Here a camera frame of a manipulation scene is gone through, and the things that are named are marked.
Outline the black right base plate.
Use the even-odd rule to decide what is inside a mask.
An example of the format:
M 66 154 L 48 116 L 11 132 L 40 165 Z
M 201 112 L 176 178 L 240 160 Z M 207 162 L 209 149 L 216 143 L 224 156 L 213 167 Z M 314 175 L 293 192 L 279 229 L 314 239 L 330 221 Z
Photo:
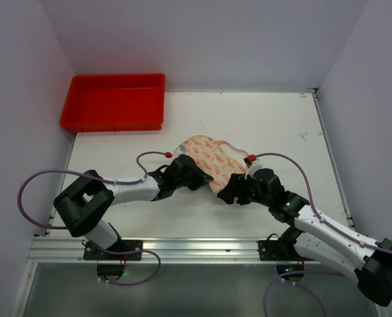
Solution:
M 295 243 L 300 233 L 283 233 L 281 236 L 270 234 L 266 239 L 257 241 L 257 251 L 261 261 L 290 262 L 311 259 L 296 252 Z

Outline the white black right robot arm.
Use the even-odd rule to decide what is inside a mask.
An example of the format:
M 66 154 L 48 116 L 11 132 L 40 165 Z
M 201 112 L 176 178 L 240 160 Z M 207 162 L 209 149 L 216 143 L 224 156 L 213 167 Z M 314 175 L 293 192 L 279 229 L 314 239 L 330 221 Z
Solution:
M 276 242 L 260 240 L 260 252 L 286 260 L 322 263 L 357 284 L 360 292 L 380 306 L 392 301 L 392 240 L 381 242 L 342 226 L 304 197 L 284 189 L 268 168 L 252 175 L 233 174 L 218 193 L 227 204 L 258 203 L 289 227 Z

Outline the floral mesh laundry bag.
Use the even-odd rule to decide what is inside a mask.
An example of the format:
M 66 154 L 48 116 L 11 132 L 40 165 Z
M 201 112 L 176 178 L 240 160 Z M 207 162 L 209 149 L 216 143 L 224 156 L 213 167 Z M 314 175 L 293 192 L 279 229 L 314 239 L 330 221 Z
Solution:
M 214 178 L 209 183 L 214 194 L 227 185 L 232 174 L 247 172 L 244 158 L 249 154 L 226 141 L 217 141 L 206 135 L 195 135 L 180 145 L 186 146 L 184 155 L 191 157 L 205 174 Z

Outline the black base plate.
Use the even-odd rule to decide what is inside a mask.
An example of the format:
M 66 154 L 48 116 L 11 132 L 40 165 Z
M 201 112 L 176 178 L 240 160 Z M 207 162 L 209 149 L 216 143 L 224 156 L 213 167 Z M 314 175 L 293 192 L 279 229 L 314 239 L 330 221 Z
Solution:
M 281 236 L 270 234 L 266 239 L 257 241 L 257 251 L 261 261 L 290 262 L 311 259 L 296 252 L 295 243 L 300 233 L 283 233 Z
M 93 261 L 116 261 L 116 260 L 130 260 L 140 261 L 143 249 L 142 240 L 121 240 L 117 241 L 113 246 L 110 246 L 106 251 L 102 251 L 95 243 L 88 241 L 84 244 L 84 260 Z

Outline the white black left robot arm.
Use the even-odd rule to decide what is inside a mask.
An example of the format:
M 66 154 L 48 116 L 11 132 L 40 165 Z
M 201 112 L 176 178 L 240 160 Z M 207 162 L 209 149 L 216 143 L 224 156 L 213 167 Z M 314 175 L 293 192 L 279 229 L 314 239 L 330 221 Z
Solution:
M 94 245 L 115 252 L 121 248 L 121 237 L 103 220 L 111 206 L 163 200 L 177 189 L 195 191 L 213 180 L 191 157 L 180 155 L 139 181 L 103 179 L 95 170 L 89 170 L 62 191 L 53 206 L 72 237 L 83 236 Z

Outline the red plastic tray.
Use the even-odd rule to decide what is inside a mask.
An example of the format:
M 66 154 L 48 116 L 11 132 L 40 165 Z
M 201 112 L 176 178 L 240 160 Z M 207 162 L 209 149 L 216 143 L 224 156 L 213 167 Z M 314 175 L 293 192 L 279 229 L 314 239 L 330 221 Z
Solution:
M 165 86 L 161 73 L 77 75 L 60 126 L 72 133 L 160 130 Z

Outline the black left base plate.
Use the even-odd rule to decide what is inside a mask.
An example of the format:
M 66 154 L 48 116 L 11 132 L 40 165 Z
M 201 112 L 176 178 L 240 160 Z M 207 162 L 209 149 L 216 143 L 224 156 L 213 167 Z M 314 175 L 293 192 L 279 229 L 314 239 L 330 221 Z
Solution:
M 88 241 L 84 244 L 84 260 L 93 261 L 116 261 L 116 260 L 130 260 L 140 261 L 143 249 L 142 240 L 121 240 L 117 241 L 113 246 L 110 246 L 106 251 L 102 251 L 95 243 Z

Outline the aluminium right side rail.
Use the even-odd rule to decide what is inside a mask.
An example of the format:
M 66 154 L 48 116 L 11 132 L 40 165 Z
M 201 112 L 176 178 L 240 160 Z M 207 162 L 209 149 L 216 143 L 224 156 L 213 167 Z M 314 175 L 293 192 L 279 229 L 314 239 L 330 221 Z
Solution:
M 318 92 L 319 92 L 318 88 L 309 88 L 308 89 L 308 93 L 310 93 L 312 98 L 313 98 L 313 103 L 315 105 L 317 116 L 319 118 L 319 123 L 320 123 L 321 130 L 322 130 L 322 133 L 323 133 L 323 136 L 324 136 L 324 139 L 325 139 L 325 144 L 326 144 L 326 147 L 327 147 L 327 151 L 328 151 L 328 154 L 329 154 L 329 158 L 331 160 L 331 166 L 332 166 L 333 173 L 334 173 L 334 176 L 335 176 L 335 179 L 336 179 L 336 182 L 337 182 L 339 195 L 340 195 L 340 198 L 341 198 L 341 201 L 342 201 L 342 206 L 343 206 L 343 209 L 344 209 L 345 218 L 346 218 L 346 220 L 348 222 L 348 226 L 351 229 L 356 229 L 356 223 L 354 221 L 354 218 L 353 218 L 353 215 L 351 213 L 351 210 L 350 210 L 350 208 L 348 206 L 348 202 L 347 202 L 347 199 L 346 199 L 346 194 L 344 192 L 344 188 L 343 188 L 343 184 L 341 182 L 341 177 L 340 177 L 340 174 L 339 174 L 339 170 L 337 168 L 337 164 L 336 164 L 336 161 L 335 161 L 335 156 L 334 156 L 333 149 L 332 149 L 332 146 L 331 146 L 329 134 L 328 134 L 327 128 L 325 126 L 325 121 L 323 119 L 323 114 L 321 112 L 321 107 L 319 105 L 319 95 L 318 95 Z

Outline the aluminium mounting rail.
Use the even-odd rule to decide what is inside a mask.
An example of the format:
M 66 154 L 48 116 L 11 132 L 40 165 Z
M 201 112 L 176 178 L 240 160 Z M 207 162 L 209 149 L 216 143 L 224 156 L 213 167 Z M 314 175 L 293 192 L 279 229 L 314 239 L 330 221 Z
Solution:
M 276 238 L 129 238 L 128 250 L 145 249 L 156 253 L 163 264 L 267 264 L 310 261 L 297 254 L 284 256 L 278 252 Z M 152 254 L 111 256 L 98 251 L 84 238 L 36 237 L 32 242 L 29 263 L 156 264 Z

